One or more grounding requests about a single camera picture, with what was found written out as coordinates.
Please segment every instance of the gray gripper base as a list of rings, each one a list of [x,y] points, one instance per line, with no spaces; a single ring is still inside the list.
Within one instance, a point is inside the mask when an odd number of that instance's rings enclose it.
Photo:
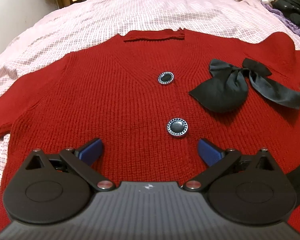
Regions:
[[[75,239],[300,240],[300,235],[284,222],[262,228],[229,222],[200,193],[176,182],[122,182],[114,191],[97,193],[70,220],[49,226],[14,221],[0,233],[0,240]]]

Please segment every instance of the black ribbon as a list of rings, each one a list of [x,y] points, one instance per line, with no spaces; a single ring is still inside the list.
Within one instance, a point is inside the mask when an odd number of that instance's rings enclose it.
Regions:
[[[222,60],[213,59],[209,64],[212,78],[198,85],[189,94],[205,108],[224,113],[242,105],[248,96],[248,77],[252,87],[265,98],[282,106],[300,108],[300,92],[267,78],[272,73],[260,62],[246,58],[242,68]]]

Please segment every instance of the black button with silver rim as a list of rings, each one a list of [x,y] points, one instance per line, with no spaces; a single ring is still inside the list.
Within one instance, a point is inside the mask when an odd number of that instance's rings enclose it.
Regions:
[[[173,118],[168,122],[167,130],[173,137],[182,137],[188,131],[188,124],[181,118]]]
[[[174,75],[172,72],[163,72],[158,77],[158,81],[162,85],[168,85],[170,84],[174,79]]]

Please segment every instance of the plaid fabric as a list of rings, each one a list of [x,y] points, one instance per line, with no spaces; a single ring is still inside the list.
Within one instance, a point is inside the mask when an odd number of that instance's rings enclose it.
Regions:
[[[0,96],[16,78],[117,33],[179,28],[250,43],[285,32],[300,49],[300,37],[258,0],[87,0],[50,13],[10,43],[0,55]],[[9,138],[0,139],[0,182]]]

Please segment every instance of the red knit fabric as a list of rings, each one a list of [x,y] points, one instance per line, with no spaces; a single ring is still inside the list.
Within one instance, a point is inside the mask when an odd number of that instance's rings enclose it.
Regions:
[[[284,33],[259,44],[189,30],[130,32],[19,78],[0,98],[0,136],[10,131],[0,190],[0,230],[9,220],[2,194],[33,148],[57,153],[100,137],[104,154],[93,165],[115,183],[179,181],[206,169],[200,138],[221,148],[255,154],[267,147],[285,173],[300,165],[300,110],[277,105],[249,84],[246,102],[225,114],[202,108],[188,92],[209,79],[209,62],[241,67],[244,58],[265,64],[270,78],[300,90],[300,51]],[[172,84],[158,76],[173,72]],[[180,117],[186,137],[171,137],[166,124]],[[290,224],[300,231],[300,206]]]

